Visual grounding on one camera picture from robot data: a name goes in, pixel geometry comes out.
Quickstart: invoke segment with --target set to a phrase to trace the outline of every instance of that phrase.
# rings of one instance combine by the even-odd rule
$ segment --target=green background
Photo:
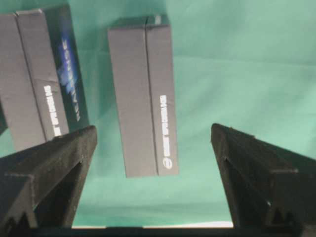
[[[6,0],[0,12],[63,1]],[[70,0],[99,142],[75,225],[230,221],[210,145],[214,122],[316,157],[315,0]],[[126,179],[107,27],[166,13],[172,24],[180,174]],[[13,152],[7,131],[3,155]]]

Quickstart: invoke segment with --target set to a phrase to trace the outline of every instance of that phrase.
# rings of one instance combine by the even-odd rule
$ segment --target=gray box
[[[14,14],[0,15],[0,100],[17,151],[45,142]]]
[[[0,35],[0,100],[15,149],[88,126],[69,6],[2,15]]]
[[[165,16],[108,30],[127,177],[178,173],[170,25]]]
[[[69,129],[45,13],[35,9],[16,14],[45,139],[49,141]]]

